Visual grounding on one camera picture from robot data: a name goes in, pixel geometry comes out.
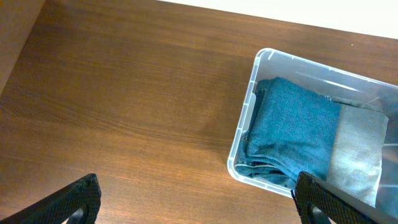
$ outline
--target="folded cloth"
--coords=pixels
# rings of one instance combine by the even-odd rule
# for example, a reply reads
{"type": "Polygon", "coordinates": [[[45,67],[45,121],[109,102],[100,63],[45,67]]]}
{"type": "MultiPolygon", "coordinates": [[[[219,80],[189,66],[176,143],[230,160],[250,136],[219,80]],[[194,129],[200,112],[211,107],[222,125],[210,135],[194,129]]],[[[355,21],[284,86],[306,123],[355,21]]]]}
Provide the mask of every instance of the folded cloth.
{"type": "Polygon", "coordinates": [[[259,81],[251,124],[238,146],[236,171],[290,189],[301,171],[325,180],[340,108],[286,79],[259,81]]]}
{"type": "Polygon", "coordinates": [[[342,105],[327,182],[375,206],[388,117],[366,106],[342,105]]]}

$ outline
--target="blue cloth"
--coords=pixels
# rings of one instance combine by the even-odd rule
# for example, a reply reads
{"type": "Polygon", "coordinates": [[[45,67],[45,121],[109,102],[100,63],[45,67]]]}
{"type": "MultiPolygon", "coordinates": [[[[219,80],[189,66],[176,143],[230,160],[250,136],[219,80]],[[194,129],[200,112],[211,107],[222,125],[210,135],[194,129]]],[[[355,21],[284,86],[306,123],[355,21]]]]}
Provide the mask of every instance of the blue cloth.
{"type": "Polygon", "coordinates": [[[259,81],[251,124],[238,146],[236,171],[290,189],[301,171],[325,180],[340,108],[286,79],[259,81]]]}

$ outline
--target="wood grain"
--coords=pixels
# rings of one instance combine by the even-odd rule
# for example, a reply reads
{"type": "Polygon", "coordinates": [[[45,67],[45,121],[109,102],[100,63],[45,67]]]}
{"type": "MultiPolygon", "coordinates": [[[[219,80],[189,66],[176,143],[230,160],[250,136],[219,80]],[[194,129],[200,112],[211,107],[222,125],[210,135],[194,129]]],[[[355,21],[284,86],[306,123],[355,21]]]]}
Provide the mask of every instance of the wood grain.
{"type": "Polygon", "coordinates": [[[0,0],[0,94],[44,0],[0,0]]]}
{"type": "Polygon", "coordinates": [[[47,1],[0,99],[0,218],[98,175],[98,223],[300,223],[226,160],[256,52],[398,84],[398,42],[156,1],[47,1]]]}

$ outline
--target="blue folded cloth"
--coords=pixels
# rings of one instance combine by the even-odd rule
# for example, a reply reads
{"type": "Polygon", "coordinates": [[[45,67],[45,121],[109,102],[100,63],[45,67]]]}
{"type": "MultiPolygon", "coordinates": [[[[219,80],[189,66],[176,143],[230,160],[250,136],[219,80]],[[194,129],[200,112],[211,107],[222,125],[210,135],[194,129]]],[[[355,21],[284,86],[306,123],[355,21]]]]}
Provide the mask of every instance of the blue folded cloth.
{"type": "Polygon", "coordinates": [[[238,146],[236,171],[290,189],[301,171],[325,180],[340,108],[286,79],[259,81],[251,124],[238,146]]]}

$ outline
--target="gray folded cloth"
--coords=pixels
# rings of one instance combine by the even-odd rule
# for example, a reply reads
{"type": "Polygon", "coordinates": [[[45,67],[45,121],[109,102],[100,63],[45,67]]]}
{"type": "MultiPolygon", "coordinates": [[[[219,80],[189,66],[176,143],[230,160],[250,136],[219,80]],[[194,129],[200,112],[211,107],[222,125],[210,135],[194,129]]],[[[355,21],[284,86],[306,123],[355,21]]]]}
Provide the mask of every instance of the gray folded cloth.
{"type": "Polygon", "coordinates": [[[374,207],[389,118],[367,106],[345,103],[326,181],[374,207]]]}

